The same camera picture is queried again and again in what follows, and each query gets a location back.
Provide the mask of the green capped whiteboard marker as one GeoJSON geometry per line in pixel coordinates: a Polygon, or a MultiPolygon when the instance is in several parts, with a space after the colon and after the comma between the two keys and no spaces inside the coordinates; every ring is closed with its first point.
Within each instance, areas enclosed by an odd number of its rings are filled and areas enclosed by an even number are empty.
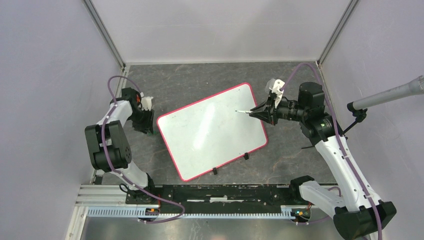
{"type": "Polygon", "coordinates": [[[243,114],[251,114],[252,113],[252,111],[250,111],[250,110],[235,110],[235,112],[243,113],[243,114]]]}

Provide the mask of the pink framed whiteboard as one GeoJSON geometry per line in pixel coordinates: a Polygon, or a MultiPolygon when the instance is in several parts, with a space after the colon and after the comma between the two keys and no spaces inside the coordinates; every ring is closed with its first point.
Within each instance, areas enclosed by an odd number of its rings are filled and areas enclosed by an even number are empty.
{"type": "Polygon", "coordinates": [[[264,124],[246,113],[256,106],[241,83],[159,116],[157,127],[180,179],[189,182],[268,143],[264,124]]]}

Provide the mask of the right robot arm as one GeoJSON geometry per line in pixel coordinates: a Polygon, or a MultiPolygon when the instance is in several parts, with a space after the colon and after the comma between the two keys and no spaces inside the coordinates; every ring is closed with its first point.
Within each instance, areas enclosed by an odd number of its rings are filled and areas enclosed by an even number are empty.
{"type": "Polygon", "coordinates": [[[381,199],[358,168],[343,131],[326,112],[323,87],[304,82],[299,87],[298,98],[289,100],[283,95],[284,86],[282,80],[271,79],[265,88],[267,99],[252,108],[249,116],[271,125],[279,120],[298,122],[303,135],[324,158],[340,189],[340,195],[335,195],[305,175],[290,181],[289,199],[295,204],[306,201],[321,209],[345,240],[372,233],[381,235],[396,215],[396,207],[381,199]]]}

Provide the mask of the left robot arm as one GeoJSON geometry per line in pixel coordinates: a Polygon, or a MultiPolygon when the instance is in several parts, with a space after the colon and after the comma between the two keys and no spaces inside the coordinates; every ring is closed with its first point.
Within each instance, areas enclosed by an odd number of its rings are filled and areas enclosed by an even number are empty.
{"type": "Polygon", "coordinates": [[[132,160],[132,150],[124,125],[131,121],[135,131],[152,134],[153,99],[152,96],[144,96],[133,88],[124,88],[121,97],[112,98],[106,115],[96,124],[84,129],[93,168],[121,179],[122,189],[145,204],[156,200],[157,190],[149,174],[140,170],[132,160]]]}

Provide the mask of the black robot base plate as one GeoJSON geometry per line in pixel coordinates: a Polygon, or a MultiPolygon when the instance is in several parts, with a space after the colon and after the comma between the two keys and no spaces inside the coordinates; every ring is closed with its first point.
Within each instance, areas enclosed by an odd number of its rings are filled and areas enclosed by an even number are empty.
{"type": "Polygon", "coordinates": [[[160,199],[123,185],[120,189],[126,193],[126,204],[157,204],[161,214],[277,214],[281,206],[309,204],[284,184],[164,184],[150,188],[160,199]]]}

